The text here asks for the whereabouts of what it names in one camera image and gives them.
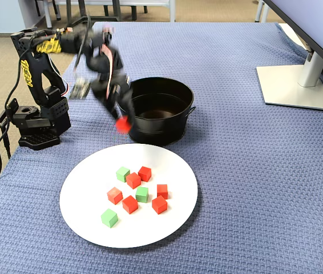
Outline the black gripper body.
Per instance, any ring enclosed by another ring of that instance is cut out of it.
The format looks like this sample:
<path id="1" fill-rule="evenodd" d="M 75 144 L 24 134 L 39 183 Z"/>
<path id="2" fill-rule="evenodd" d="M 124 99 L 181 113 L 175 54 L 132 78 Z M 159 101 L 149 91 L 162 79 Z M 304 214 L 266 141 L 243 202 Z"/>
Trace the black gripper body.
<path id="1" fill-rule="evenodd" d="M 99 100 L 111 99 L 113 95 L 116 99 L 123 100 L 130 95 L 130 77 L 124 73 L 113 73 L 112 77 L 108 75 L 99 76 L 91 82 L 93 94 Z"/>

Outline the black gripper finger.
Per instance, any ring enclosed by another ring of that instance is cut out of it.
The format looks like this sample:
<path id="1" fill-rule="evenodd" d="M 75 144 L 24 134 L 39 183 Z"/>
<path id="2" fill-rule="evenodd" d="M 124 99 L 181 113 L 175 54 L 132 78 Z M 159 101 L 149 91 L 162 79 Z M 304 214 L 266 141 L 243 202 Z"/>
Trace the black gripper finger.
<path id="1" fill-rule="evenodd" d="M 116 98 L 113 95 L 109 95 L 108 98 L 102 97 L 100 102 L 114 119 L 119 119 L 118 112 L 115 108 Z"/>
<path id="2" fill-rule="evenodd" d="M 132 101 L 132 88 L 120 91 L 118 105 L 121 110 L 122 117 L 126 118 L 130 126 L 133 126 L 135 120 L 135 109 Z"/>

